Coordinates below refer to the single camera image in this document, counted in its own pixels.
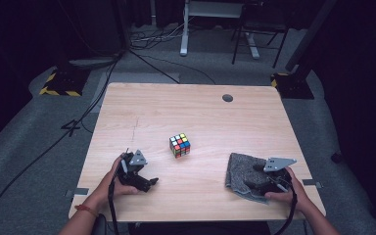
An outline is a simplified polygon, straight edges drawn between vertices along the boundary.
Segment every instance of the chair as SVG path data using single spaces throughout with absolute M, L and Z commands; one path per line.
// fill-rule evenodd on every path
M 287 27 L 285 18 L 287 13 L 282 11 L 282 8 L 278 5 L 281 3 L 274 2 L 273 0 L 260 0 L 246 2 L 242 7 L 239 25 L 233 32 L 231 40 L 233 40 L 236 33 L 237 42 L 234 50 L 234 56 L 231 64 L 234 65 L 237 55 L 237 49 L 240 42 L 240 36 L 242 32 L 258 33 L 258 34 L 270 34 L 273 35 L 268 41 L 266 46 L 259 48 L 277 49 L 276 59 L 274 60 L 273 68 L 276 67 L 277 60 L 279 59 L 280 52 L 282 51 L 283 44 L 286 36 L 288 35 L 289 28 Z M 269 47 L 270 43 L 276 37 L 278 33 L 283 33 L 282 42 L 279 47 Z M 249 47 L 258 47 L 257 45 L 247 45 Z

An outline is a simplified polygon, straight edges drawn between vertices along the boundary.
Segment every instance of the bracelet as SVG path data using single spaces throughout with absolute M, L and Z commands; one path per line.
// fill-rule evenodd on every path
M 88 207 L 86 207 L 85 205 L 83 204 L 80 204 L 78 206 L 74 206 L 74 208 L 78 211 L 87 211 L 87 212 L 90 212 L 91 214 L 93 214 L 94 216 L 98 217 L 99 214 L 91 209 L 89 209 Z

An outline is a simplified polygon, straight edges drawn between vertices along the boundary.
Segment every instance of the chair leg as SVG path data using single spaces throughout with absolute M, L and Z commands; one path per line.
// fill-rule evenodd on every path
M 270 41 L 267 42 L 267 46 L 270 45 L 270 43 L 273 41 L 273 39 L 277 36 L 277 32 L 274 33 L 274 35 L 270 38 Z
M 234 36 L 236 35 L 237 30 L 238 30 L 237 27 L 234 28 L 233 35 L 231 35 L 231 41 L 234 39 Z
M 276 68 L 277 60 L 279 59 L 280 52 L 282 51 L 282 48 L 283 48 L 283 43 L 285 43 L 285 39 L 286 39 L 286 36 L 288 35 L 288 32 L 289 32 L 289 28 L 286 28 L 283 38 L 282 38 L 282 42 L 280 43 L 280 47 L 276 55 L 276 59 L 274 60 L 273 68 Z
M 238 34 L 237 34 L 236 48 L 234 49 L 233 61 L 231 61 L 232 65 L 234 65 L 234 62 L 236 61 L 237 49 L 239 47 L 239 42 L 240 42 L 241 29 L 242 28 L 239 27 Z

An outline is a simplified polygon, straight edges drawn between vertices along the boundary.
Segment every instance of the hand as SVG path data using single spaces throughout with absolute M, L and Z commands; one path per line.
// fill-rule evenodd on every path
M 120 164 L 121 157 L 118 157 L 112 165 L 111 170 L 103 177 L 99 186 L 93 191 L 93 193 L 84 201 L 84 205 L 89 208 L 96 210 L 97 212 L 100 208 L 108 202 L 108 192 L 109 185 L 111 183 L 112 177 L 115 174 L 115 170 Z M 115 192 L 114 197 L 124 194 L 137 194 L 138 190 L 133 186 L 122 185 L 118 178 L 115 179 Z
M 291 175 L 292 186 L 295 189 L 296 194 L 298 195 L 298 203 L 296 204 L 296 210 L 301 212 L 305 208 L 307 208 L 307 206 L 311 205 L 312 202 L 310 198 L 307 196 L 304 186 L 296 178 L 295 173 L 289 167 L 286 167 L 286 170 Z M 290 205 L 293 199 L 293 192 L 292 190 L 289 190 L 287 193 L 267 192 L 266 194 L 264 194 L 264 197 L 267 199 L 273 199 L 279 202 L 288 203 Z

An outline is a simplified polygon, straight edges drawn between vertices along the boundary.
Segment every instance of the gray mat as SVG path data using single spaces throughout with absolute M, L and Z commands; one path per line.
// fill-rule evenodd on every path
M 251 189 L 246 182 L 257 185 L 267 181 L 267 175 L 263 171 L 253 169 L 254 165 L 265 165 L 266 160 L 254 158 L 248 155 L 232 153 L 228 162 L 225 177 L 225 186 L 231 188 L 235 194 L 250 201 L 268 204 L 267 199 L 259 190 Z
M 169 73 L 173 79 L 179 82 L 179 73 Z M 94 93 L 93 103 L 97 97 L 99 96 L 100 92 L 103 89 L 103 86 L 106 83 L 107 76 L 102 74 L 100 77 L 99 85 Z M 136 72 L 112 72 L 112 75 L 109 80 L 109 84 L 112 82 L 137 82 L 137 83 L 174 83 L 169 77 L 160 74 L 160 73 L 136 73 Z M 102 98 L 97 102 L 96 107 L 91 111 L 91 113 L 99 113 L 100 108 L 102 108 L 103 100 L 105 98 L 105 94 L 103 93 Z

